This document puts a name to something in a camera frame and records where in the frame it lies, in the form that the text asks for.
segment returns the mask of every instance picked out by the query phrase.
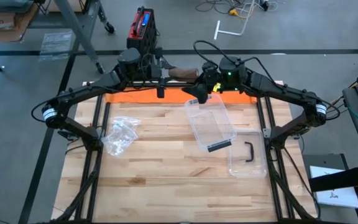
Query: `clear plastic lid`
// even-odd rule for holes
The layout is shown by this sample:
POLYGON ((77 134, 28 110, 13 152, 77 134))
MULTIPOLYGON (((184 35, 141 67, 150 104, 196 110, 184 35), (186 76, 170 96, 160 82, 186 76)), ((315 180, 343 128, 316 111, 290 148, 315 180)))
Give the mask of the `clear plastic lid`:
POLYGON ((205 104, 189 100, 185 109, 197 143, 202 150, 209 152, 229 146, 236 137, 233 125, 227 115, 226 107, 217 94, 208 96, 205 104))
POLYGON ((264 137, 260 130, 236 128, 229 148, 229 172, 236 177, 263 178, 267 173, 264 137))

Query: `orange strip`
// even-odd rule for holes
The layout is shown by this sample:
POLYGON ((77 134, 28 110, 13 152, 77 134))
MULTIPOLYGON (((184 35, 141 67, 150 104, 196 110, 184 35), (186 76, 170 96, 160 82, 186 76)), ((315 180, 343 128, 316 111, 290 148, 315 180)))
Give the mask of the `orange strip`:
MULTIPOLYGON (((240 94, 238 91, 226 91, 220 94, 225 103, 256 103, 256 98, 240 94)), ((106 94, 108 103, 186 103, 194 96, 185 93, 180 88, 165 90, 165 98, 157 98, 156 90, 133 91, 129 93, 106 94)))

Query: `wooden tabletop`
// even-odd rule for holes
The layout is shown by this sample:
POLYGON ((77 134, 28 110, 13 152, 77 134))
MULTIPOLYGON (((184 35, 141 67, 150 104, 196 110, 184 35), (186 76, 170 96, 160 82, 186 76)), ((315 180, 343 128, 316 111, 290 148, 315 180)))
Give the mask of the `wooden tabletop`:
MULTIPOLYGON (((95 98, 80 103, 75 120, 88 126, 95 104, 95 98)), ((272 99, 272 106, 277 125, 292 119, 288 103, 272 99)), ((260 128, 255 104, 226 105, 226 109, 236 128, 260 128)), ((93 222, 277 221, 269 175, 261 179, 231 176, 227 149, 208 153, 198 148, 183 104, 113 104, 109 126, 115 116, 140 119, 139 138, 121 157, 103 152, 93 222)), ((81 144, 78 141, 69 148, 81 144)), ((298 141, 289 139, 286 147, 307 181, 298 141)), ((83 148, 67 154, 52 218, 61 215, 77 194, 85 154, 83 148)), ((315 216, 313 200, 285 153, 283 160, 290 190, 315 216)), ((280 198, 286 217, 281 190, 280 198)))

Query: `clear plastic bag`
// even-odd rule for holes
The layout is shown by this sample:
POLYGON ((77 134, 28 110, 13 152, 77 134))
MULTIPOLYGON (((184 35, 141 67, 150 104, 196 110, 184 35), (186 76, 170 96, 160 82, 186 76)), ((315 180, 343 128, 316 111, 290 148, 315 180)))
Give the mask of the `clear plastic bag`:
POLYGON ((102 138, 107 152, 120 156, 137 139, 136 128, 140 120, 126 116, 114 117, 110 133, 102 138))
POLYGON ((61 60, 68 58, 73 33, 62 32, 45 34, 42 41, 39 61, 61 60))

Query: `white paper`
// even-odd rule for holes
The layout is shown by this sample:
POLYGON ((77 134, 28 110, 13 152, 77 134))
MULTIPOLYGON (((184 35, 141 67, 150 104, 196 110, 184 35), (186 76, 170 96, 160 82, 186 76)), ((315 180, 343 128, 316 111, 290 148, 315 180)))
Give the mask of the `white paper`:
MULTIPOLYGON (((310 174, 312 178, 335 174, 342 171, 344 170, 310 166, 310 174)), ((316 192, 315 194, 316 200, 320 204, 358 208, 358 198, 353 187, 325 190, 322 192, 316 192)))

